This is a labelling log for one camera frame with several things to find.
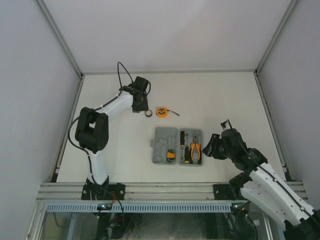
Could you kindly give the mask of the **orange tape measure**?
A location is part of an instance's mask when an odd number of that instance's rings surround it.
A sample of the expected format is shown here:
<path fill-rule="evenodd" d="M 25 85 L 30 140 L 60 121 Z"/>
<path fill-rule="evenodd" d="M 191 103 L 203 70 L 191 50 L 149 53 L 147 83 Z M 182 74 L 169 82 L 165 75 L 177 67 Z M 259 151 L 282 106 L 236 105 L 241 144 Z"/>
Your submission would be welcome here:
<path fill-rule="evenodd" d="M 168 113 L 173 113 L 177 116 L 180 116 L 180 114 L 178 114 L 177 112 L 173 111 L 173 110 L 169 110 L 167 109 L 166 107 L 157 107 L 156 108 L 156 115 L 159 117 L 159 118 L 166 118 Z"/>

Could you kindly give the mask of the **black electrical tape roll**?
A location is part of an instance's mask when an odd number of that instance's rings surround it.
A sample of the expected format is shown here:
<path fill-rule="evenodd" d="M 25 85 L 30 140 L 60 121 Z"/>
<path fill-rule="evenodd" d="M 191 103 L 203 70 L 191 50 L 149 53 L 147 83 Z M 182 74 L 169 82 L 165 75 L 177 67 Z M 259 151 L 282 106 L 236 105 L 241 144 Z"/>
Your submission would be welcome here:
<path fill-rule="evenodd" d="M 144 112 L 144 114 L 145 114 L 145 116 L 146 116 L 147 118 L 150 118 L 150 117 L 153 115 L 153 111 L 150 110 L 150 109 L 148 109 L 148 110 L 146 110 L 146 111 Z"/>

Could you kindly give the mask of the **grey plastic tool case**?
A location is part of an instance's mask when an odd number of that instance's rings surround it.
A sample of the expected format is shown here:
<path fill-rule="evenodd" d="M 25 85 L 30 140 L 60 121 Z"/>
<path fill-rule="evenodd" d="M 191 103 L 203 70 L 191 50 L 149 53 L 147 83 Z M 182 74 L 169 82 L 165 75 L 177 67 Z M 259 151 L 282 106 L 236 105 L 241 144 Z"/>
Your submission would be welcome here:
<path fill-rule="evenodd" d="M 189 146 L 189 160 L 190 163 L 186 164 L 184 162 L 184 152 L 185 147 L 181 149 L 180 146 L 180 131 L 188 133 L 188 146 Z M 156 127 L 154 131 L 154 139 L 151 141 L 152 150 L 152 162 L 156 165 L 175 165 L 179 164 L 181 166 L 202 166 L 204 160 L 202 157 L 202 164 L 192 164 L 190 158 L 190 146 L 193 142 L 193 135 L 197 134 L 198 142 L 201 145 L 201 155 L 202 155 L 202 143 L 203 143 L 203 132 L 201 129 L 197 128 L 174 128 L 174 127 Z M 176 159 L 174 162 L 167 162 L 167 151 L 168 149 L 174 149 L 176 154 Z"/>

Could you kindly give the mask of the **orange black handled pliers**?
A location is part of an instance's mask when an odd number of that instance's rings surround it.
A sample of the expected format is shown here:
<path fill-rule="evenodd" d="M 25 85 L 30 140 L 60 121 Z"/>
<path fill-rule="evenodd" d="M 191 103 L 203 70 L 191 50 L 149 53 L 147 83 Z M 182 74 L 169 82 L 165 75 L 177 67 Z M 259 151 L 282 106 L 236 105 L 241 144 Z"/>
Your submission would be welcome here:
<path fill-rule="evenodd" d="M 202 164 L 202 150 L 197 134 L 193 135 L 192 143 L 190 144 L 190 160 L 192 164 Z"/>

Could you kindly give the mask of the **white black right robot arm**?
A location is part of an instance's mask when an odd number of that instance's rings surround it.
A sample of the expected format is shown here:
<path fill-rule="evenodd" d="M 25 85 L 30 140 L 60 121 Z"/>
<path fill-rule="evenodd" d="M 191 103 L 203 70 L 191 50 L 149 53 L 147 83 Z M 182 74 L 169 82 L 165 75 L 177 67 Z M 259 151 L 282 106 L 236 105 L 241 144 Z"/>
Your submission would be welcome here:
<path fill-rule="evenodd" d="M 283 229 L 285 239 L 320 238 L 320 211 L 292 190 L 259 150 L 247 147 L 236 129 L 212 134 L 202 152 L 217 160 L 231 160 L 241 172 L 229 180 L 230 197 L 259 207 Z"/>

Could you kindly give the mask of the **flathead screwdriver black yellow handle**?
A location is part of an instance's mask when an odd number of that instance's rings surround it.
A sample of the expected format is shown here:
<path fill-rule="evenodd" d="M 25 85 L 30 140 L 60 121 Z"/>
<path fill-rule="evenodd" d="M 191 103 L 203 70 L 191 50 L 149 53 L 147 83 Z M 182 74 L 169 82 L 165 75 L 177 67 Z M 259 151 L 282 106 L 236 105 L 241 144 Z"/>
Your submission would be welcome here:
<path fill-rule="evenodd" d="M 185 164 L 189 164 L 190 163 L 188 137 L 189 137 L 188 133 L 185 132 L 185 136 L 184 136 L 184 163 Z"/>

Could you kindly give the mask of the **phillips screwdriver black yellow handle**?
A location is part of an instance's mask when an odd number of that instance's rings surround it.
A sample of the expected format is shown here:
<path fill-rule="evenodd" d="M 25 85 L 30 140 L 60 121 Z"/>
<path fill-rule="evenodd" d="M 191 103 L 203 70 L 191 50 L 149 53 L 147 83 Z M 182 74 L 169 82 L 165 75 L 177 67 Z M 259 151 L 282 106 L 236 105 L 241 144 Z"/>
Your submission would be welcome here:
<path fill-rule="evenodd" d="M 185 146 L 185 132 L 183 130 L 180 131 L 180 147 L 183 149 Z"/>

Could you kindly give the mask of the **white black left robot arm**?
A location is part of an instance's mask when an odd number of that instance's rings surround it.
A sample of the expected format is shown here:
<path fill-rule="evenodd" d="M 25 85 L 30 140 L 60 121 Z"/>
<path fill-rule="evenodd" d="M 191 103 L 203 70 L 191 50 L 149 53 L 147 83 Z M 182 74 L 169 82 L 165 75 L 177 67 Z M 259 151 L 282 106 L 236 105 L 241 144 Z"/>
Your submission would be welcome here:
<path fill-rule="evenodd" d="M 85 151 L 89 161 L 88 180 L 95 184 L 92 194 L 98 200 L 109 196 L 109 175 L 105 167 L 105 147 L 109 141 L 109 120 L 131 108 L 133 113 L 149 110 L 147 87 L 151 83 L 140 76 L 129 85 L 122 86 L 119 94 L 109 102 L 97 108 L 83 107 L 75 119 L 77 126 L 74 138 L 79 143 L 78 147 Z"/>

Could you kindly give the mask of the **hex key set orange holder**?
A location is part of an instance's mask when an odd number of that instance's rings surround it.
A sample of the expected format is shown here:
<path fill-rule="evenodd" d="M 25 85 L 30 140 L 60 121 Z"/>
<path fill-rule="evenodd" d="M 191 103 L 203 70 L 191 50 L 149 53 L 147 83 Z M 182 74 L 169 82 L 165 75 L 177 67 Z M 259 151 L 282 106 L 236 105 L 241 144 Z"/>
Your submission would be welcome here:
<path fill-rule="evenodd" d="M 175 149 L 168 149 L 166 154 L 166 161 L 168 163 L 173 163 L 176 160 L 176 150 Z"/>

